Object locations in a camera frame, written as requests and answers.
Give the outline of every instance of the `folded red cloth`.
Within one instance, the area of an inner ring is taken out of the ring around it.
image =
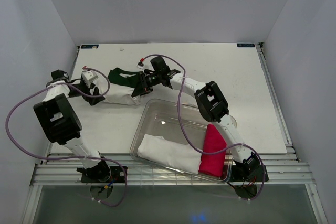
[[[209,124],[203,144],[203,152],[217,152],[226,147],[226,142],[218,129],[212,124]],[[201,155],[201,165],[199,166],[199,172],[220,177],[223,173],[223,166],[225,160],[225,152],[221,152],[215,155]]]

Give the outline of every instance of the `white wall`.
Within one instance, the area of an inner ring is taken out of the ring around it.
[[[265,55],[295,149],[336,223],[336,0],[288,0]]]
[[[81,43],[264,41],[287,0],[52,0]]]
[[[55,69],[70,70],[76,46],[51,0],[0,0],[0,223],[19,223],[35,160],[10,143],[5,130],[9,110],[50,80]],[[11,121],[17,140],[42,154],[47,140],[33,112],[34,99]]]

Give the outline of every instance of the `white cloth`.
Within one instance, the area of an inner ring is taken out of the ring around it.
[[[103,93],[107,89],[106,80],[97,80],[95,83],[99,88],[99,92]],[[132,97],[132,93],[134,88],[125,87],[110,83],[110,90],[109,92],[104,95],[105,100],[104,102],[108,103],[118,103],[118,104],[126,104],[126,105],[139,105],[141,104],[142,97]]]
[[[145,134],[138,148],[138,155],[164,166],[193,174],[198,174],[201,164],[201,153],[195,151],[190,145],[171,142],[162,136]]]

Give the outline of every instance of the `metal frame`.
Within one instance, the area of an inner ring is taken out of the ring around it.
[[[317,223],[325,224],[327,223],[327,219],[316,190],[316,185],[314,184],[315,181],[309,164],[301,163],[297,159],[285,119],[280,109],[270,74],[266,66],[264,54],[260,45],[256,45],[256,48],[287,148],[287,154],[261,154],[261,158],[267,167],[270,179],[267,184],[305,184]],[[50,157],[62,157],[68,155],[67,153],[50,153],[50,147],[51,145],[48,145],[46,153],[46,155],[49,155]],[[103,153],[102,155],[106,158],[116,160],[123,166],[128,167],[128,184],[130,186],[217,185],[216,183],[201,180],[192,175],[179,174],[177,172],[158,167],[144,165],[134,161],[127,154],[112,155]],[[80,182],[81,174],[76,172],[76,168],[81,166],[82,164],[79,160],[75,159],[66,161],[49,161],[36,165],[32,176],[31,188],[22,223],[33,223],[41,190],[44,185],[87,185]]]

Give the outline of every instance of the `gray tray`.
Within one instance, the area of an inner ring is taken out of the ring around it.
[[[203,148],[204,137],[207,125],[197,107],[193,105],[181,104],[181,118],[185,131],[197,148]],[[181,174],[190,174],[188,172],[166,167],[162,164],[143,159],[138,156],[138,148],[145,134],[153,136],[163,136],[164,139],[180,144],[187,144],[184,138],[177,118],[177,104],[159,99],[150,100],[143,111],[139,126],[136,130],[133,143],[130,149],[131,157],[141,163],[155,167],[163,167]],[[221,177],[214,177],[202,173],[192,174],[195,177],[209,180],[215,183],[226,183],[231,176],[232,156],[230,151],[226,152],[225,162],[223,164],[223,174]]]

